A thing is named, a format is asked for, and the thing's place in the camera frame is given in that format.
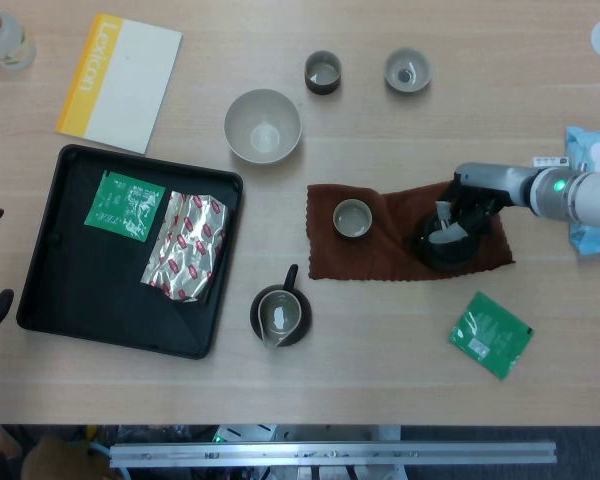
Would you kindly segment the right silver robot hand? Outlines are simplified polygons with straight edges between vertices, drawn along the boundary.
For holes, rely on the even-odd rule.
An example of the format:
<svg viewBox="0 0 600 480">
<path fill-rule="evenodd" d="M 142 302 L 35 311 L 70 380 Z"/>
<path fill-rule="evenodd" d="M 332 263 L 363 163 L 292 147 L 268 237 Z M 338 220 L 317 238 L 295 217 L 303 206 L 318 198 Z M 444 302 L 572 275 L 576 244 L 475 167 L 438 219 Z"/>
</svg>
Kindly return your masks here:
<svg viewBox="0 0 600 480">
<path fill-rule="evenodd" d="M 504 207 L 530 205 L 529 190 L 539 168 L 465 163 L 456 168 L 449 186 L 436 201 L 437 230 L 433 244 L 477 236 Z"/>
</svg>

